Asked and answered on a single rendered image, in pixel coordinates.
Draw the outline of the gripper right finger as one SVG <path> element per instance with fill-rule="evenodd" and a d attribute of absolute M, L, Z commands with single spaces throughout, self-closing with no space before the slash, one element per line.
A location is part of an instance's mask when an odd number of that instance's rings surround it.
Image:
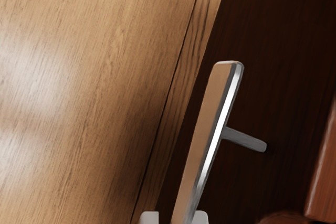
<path fill-rule="evenodd" d="M 191 224 L 209 224 L 208 214 L 205 211 L 195 211 Z"/>

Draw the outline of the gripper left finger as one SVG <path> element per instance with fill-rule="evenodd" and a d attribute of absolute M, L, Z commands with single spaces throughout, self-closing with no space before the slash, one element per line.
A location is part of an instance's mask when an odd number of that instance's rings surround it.
<path fill-rule="evenodd" d="M 138 224 L 159 224 L 159 212 L 144 211 L 140 215 Z"/>

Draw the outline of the wooden drawer cabinet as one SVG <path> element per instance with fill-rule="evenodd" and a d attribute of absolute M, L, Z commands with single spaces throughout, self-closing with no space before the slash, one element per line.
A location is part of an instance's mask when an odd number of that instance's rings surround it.
<path fill-rule="evenodd" d="M 215 63 L 244 65 L 198 208 L 336 222 L 316 176 L 336 101 L 336 0 L 0 0 L 0 224 L 170 224 Z"/>

